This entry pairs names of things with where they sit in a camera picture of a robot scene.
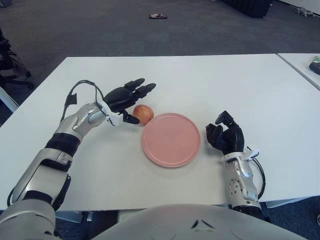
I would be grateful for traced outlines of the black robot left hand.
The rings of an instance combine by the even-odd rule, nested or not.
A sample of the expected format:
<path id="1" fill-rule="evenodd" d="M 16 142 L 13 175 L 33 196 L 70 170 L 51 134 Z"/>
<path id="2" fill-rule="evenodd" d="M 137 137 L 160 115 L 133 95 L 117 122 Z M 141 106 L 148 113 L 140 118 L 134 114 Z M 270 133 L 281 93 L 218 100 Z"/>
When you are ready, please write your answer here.
<path id="1" fill-rule="evenodd" d="M 139 99 L 144 98 L 156 87 L 155 83 L 142 85 L 144 81 L 144 78 L 130 81 L 123 87 L 112 90 L 103 99 L 113 113 L 122 115 L 122 121 L 125 123 L 133 125 L 140 123 L 140 120 L 130 115 L 126 109 L 135 105 Z"/>

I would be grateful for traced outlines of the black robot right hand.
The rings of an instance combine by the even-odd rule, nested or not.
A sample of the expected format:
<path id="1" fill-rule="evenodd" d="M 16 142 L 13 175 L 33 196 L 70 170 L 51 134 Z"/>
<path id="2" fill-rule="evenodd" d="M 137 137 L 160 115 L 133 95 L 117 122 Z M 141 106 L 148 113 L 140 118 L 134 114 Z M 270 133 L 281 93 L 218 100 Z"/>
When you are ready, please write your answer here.
<path id="1" fill-rule="evenodd" d="M 208 143 L 224 155 L 244 151 L 244 135 L 240 126 L 225 110 L 215 121 L 205 127 Z"/>

